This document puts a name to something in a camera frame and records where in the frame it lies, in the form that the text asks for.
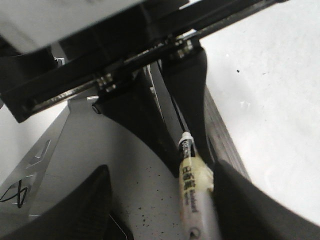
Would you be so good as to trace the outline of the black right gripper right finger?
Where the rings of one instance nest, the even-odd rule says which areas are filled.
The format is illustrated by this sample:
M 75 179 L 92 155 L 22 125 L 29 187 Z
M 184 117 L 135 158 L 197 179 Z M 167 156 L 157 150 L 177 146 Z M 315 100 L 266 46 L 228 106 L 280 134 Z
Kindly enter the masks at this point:
M 214 166 L 214 201 L 224 240 L 318 240 L 320 227 L 269 197 L 228 162 Z

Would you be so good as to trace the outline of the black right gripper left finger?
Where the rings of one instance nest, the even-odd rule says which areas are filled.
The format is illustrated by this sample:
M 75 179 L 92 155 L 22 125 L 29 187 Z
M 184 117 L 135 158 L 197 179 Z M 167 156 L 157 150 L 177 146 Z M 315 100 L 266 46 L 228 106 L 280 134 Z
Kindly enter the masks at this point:
M 3 240 L 101 240 L 108 227 L 112 184 L 106 164 L 98 166 L 53 208 Z

